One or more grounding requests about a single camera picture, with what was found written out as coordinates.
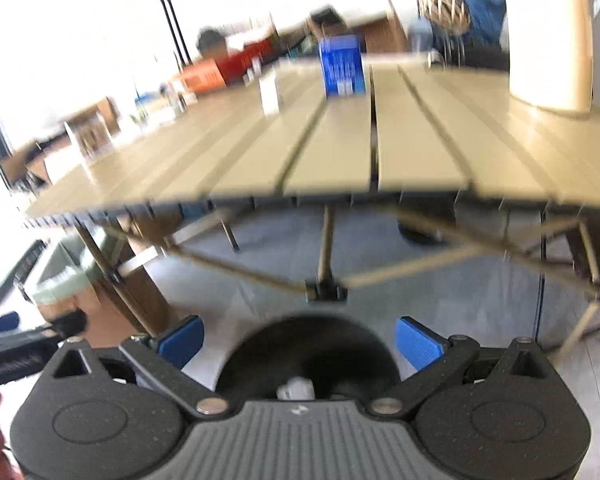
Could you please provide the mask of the black round trash bin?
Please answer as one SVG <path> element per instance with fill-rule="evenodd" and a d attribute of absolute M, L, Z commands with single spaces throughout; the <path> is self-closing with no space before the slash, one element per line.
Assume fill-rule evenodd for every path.
<path fill-rule="evenodd" d="M 298 314 L 244 338 L 221 367 L 215 392 L 234 404 L 274 400 L 296 378 L 312 382 L 316 400 L 363 404 L 401 381 L 388 347 L 372 330 L 341 316 Z"/>

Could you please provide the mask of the clear jar with black lid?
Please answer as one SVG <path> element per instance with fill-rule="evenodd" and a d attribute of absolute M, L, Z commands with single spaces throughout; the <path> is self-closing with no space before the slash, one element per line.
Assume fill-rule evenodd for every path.
<path fill-rule="evenodd" d="M 84 159 L 93 159 L 111 148 L 111 136 L 98 110 L 70 118 L 64 123 L 71 143 Z"/>

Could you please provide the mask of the orange shoe box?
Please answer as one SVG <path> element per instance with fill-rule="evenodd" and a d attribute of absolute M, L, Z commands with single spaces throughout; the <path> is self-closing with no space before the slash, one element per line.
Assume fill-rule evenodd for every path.
<path fill-rule="evenodd" d="M 203 94 L 222 88 L 242 80 L 242 77 L 257 60 L 261 65 L 276 53 L 276 44 L 272 38 L 265 38 L 246 46 L 237 53 L 224 58 L 201 61 L 187 66 L 171 79 L 171 86 L 176 91 Z"/>

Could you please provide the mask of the small white box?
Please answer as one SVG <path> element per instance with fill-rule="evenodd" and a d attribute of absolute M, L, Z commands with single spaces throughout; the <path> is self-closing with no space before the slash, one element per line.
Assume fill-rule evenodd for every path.
<path fill-rule="evenodd" d="M 277 115 L 280 112 L 280 94 L 277 84 L 277 73 L 271 70 L 258 79 L 262 112 L 265 116 Z"/>

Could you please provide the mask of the blue tissue pack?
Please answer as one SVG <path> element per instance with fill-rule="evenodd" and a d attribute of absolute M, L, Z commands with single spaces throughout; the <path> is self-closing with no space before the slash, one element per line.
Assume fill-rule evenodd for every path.
<path fill-rule="evenodd" d="M 365 93 L 361 43 L 358 36 L 322 39 L 318 44 L 318 53 L 327 99 Z"/>

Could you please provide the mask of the dark blue fabric bag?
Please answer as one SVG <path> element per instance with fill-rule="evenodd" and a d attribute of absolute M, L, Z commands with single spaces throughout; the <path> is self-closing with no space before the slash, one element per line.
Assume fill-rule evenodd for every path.
<path fill-rule="evenodd" d="M 487 48 L 502 52 L 501 36 L 506 17 L 506 0 L 462 0 L 470 23 L 460 39 L 465 52 L 470 48 Z"/>

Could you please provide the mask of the brown cardboard box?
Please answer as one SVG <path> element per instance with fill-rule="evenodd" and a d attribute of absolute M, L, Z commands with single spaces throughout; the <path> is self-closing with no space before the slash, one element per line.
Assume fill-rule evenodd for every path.
<path fill-rule="evenodd" d="M 357 36 L 368 54 L 407 51 L 407 32 L 392 0 L 362 0 L 358 8 L 343 10 L 326 4 L 297 24 L 273 27 L 274 49 L 289 56 L 314 55 L 321 40 L 341 36 Z"/>

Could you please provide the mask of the wicker rattan ball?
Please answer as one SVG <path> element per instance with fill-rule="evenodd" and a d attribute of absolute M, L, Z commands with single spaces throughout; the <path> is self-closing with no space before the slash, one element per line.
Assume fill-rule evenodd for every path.
<path fill-rule="evenodd" d="M 471 17 L 464 0 L 417 0 L 418 14 L 445 32 L 462 36 L 468 32 Z"/>

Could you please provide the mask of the beige thermos jug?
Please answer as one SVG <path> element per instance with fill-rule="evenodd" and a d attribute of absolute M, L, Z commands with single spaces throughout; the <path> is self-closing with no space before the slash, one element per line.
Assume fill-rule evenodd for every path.
<path fill-rule="evenodd" d="M 588 0 L 506 0 L 509 93 L 541 110 L 591 111 L 593 25 Z"/>

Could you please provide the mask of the folding table frame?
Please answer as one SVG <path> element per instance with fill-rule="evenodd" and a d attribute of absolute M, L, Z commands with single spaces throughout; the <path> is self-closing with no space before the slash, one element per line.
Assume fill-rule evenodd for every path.
<path fill-rule="evenodd" d="M 562 360 L 600 316 L 600 211 L 274 200 L 61 214 L 27 227 L 75 235 L 133 326 L 157 333 L 198 314 L 223 347 L 310 311 L 379 333 L 418 314 L 492 342 L 540 339 L 543 316 L 567 315 L 577 299 L 565 336 L 543 341 Z"/>

